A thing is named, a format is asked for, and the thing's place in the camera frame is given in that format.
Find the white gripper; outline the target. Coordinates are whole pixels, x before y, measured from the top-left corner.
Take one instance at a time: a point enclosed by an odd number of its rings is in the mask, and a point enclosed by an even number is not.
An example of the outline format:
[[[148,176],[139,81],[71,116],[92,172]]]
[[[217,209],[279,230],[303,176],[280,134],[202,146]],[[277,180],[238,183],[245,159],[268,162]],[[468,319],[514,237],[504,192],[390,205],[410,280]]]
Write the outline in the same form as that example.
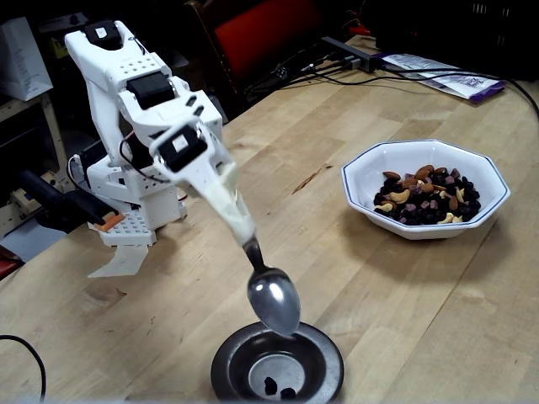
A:
[[[223,145],[208,145],[204,151],[201,146],[187,146],[179,155],[184,162],[179,187],[187,194],[223,199],[223,186],[227,190],[237,189],[239,167],[235,162],[223,162]]]

